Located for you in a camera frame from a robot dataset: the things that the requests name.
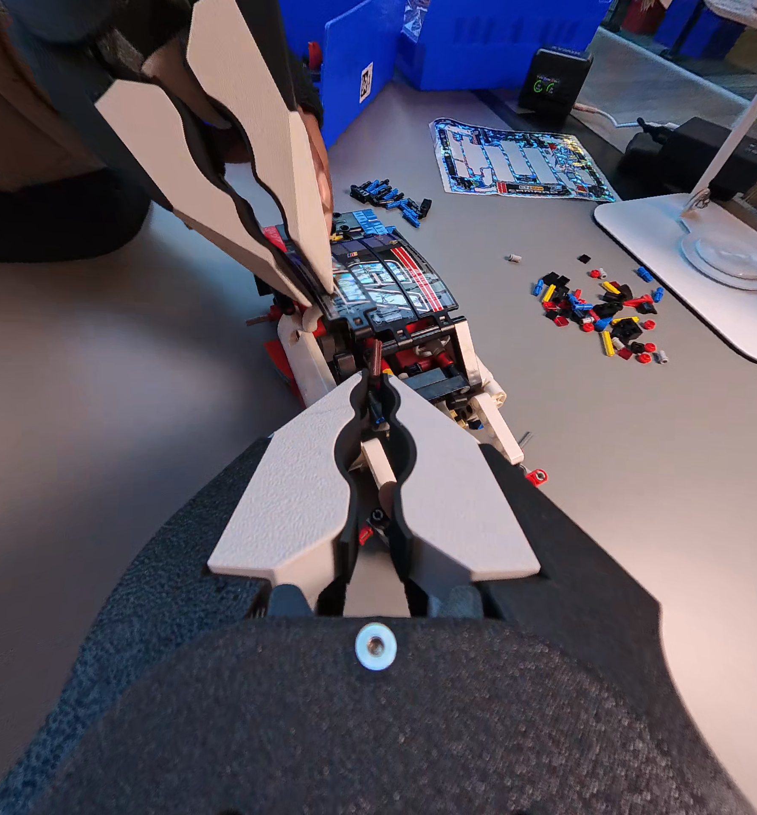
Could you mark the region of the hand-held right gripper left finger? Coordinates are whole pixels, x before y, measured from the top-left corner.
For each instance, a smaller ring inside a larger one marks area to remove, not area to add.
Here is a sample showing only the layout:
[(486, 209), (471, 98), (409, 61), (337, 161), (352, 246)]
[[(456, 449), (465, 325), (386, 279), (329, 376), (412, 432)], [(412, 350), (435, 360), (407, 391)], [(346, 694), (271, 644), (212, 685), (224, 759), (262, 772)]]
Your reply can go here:
[(293, 585), (315, 610), (352, 573), (353, 479), (367, 374), (358, 372), (272, 434), (207, 561), (215, 575)]

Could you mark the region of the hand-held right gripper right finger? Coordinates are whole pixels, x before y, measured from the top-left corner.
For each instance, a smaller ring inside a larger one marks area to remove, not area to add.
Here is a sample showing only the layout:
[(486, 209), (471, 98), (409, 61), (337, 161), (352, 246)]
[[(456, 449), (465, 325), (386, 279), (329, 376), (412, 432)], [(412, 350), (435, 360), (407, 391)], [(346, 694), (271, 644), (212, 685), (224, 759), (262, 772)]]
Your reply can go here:
[(457, 587), (537, 576), (540, 562), (487, 454), (504, 474), (522, 470), (478, 443), (398, 377), (382, 375), (382, 506), (408, 614)]

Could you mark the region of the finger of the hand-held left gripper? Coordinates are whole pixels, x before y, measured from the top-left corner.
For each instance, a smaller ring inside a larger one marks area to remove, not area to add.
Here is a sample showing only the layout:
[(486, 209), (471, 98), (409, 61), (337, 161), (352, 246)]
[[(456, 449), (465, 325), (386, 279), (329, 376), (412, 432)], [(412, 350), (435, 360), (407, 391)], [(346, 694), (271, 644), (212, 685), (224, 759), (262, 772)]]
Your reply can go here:
[(312, 304), (312, 285), (214, 166), (200, 120), (179, 98), (153, 82), (117, 79), (96, 109), (183, 223), (271, 288)]
[(329, 229), (279, 3), (196, 2), (187, 61), (202, 90), (241, 127), (253, 174), (280, 207), (314, 293), (332, 293)]

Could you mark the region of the lego race car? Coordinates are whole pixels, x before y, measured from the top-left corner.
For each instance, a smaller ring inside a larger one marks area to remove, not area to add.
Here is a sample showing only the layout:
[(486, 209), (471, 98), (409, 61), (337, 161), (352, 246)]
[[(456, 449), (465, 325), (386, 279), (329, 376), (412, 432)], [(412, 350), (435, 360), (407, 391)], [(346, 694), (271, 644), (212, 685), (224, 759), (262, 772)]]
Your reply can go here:
[(452, 293), (423, 256), (373, 211), (336, 215), (331, 238), (334, 291), (307, 313), (282, 315), (278, 345), (305, 409), (358, 372), (368, 378), (359, 460), (383, 472), (382, 382), (369, 385), (365, 341), (383, 343), (383, 374), (398, 377), (480, 444), (512, 465), (523, 452), (500, 409), (506, 392), (475, 352), (469, 324), (453, 316)]

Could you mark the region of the pile of colourful lego pieces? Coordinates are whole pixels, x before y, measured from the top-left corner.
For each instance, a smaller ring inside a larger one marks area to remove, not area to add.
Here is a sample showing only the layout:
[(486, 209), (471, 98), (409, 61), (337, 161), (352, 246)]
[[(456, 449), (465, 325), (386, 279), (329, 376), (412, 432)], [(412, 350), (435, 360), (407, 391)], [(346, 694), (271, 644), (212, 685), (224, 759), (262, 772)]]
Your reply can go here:
[(585, 271), (588, 288), (583, 289), (570, 277), (550, 271), (530, 283), (528, 292), (553, 325), (597, 337), (604, 356), (667, 363), (653, 336), (666, 290), (645, 267), (635, 273), (638, 280), (630, 284), (595, 266)]

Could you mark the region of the person's left hand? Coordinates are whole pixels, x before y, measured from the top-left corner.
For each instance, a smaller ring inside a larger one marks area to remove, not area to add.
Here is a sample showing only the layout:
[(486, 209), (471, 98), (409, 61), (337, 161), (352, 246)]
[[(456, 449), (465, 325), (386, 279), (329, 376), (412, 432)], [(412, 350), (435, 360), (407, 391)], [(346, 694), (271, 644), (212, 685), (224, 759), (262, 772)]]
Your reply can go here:
[(307, 132), (326, 228), (328, 233), (330, 233), (333, 215), (333, 192), (329, 156), (321, 134), (319, 122), (314, 113), (300, 108), (299, 114), (302, 117), (302, 122)]

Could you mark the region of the pile of blue black pins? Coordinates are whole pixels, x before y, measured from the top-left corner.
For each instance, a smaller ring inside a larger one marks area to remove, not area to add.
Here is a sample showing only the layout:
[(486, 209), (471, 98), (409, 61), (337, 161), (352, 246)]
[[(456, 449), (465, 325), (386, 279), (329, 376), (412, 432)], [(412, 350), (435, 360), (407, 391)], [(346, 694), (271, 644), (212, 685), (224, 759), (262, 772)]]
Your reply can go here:
[(352, 184), (350, 197), (354, 200), (385, 210), (398, 210), (404, 221), (419, 229), (428, 217), (433, 201), (431, 198), (416, 200), (393, 186), (388, 178), (373, 179), (362, 184)]

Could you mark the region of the holographic sticker sheet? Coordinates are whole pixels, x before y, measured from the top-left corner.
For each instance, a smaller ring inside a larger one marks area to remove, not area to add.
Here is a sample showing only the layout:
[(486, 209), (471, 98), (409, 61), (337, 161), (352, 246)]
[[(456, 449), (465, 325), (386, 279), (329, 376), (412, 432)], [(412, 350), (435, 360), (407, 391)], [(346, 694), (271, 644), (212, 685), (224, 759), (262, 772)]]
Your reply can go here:
[(429, 129), (446, 192), (596, 204), (619, 200), (575, 136), (495, 129), (451, 118), (438, 118)]

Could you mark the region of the black device green display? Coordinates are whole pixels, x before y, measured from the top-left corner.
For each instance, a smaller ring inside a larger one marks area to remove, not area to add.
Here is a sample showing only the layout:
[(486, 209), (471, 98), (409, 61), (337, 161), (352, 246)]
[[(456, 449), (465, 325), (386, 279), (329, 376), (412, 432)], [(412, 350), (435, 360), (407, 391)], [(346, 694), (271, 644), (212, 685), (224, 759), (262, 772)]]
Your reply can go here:
[(594, 56), (588, 51), (541, 47), (532, 57), (518, 94), (518, 107), (547, 120), (567, 119), (589, 75)]

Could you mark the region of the white book stand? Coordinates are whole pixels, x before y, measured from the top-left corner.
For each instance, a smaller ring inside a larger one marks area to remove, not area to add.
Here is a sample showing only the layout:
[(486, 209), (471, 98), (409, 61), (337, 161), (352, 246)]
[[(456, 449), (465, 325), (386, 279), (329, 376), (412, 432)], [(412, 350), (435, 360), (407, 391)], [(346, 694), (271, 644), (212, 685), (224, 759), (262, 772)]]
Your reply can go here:
[(757, 93), (689, 192), (607, 203), (594, 220), (740, 355), (757, 363), (757, 226), (711, 184), (757, 119)]

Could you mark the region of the black power adapter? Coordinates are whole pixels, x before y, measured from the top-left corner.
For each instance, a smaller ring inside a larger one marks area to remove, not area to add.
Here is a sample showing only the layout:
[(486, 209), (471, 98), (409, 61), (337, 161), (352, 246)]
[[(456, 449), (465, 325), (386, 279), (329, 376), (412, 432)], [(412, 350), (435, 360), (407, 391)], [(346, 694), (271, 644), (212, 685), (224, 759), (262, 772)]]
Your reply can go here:
[[(642, 132), (625, 148), (618, 168), (623, 174), (669, 191), (693, 191), (730, 130), (701, 117), (677, 128), (652, 126), (638, 119)], [(757, 139), (744, 136), (710, 182), (713, 200), (727, 201), (757, 183)]]

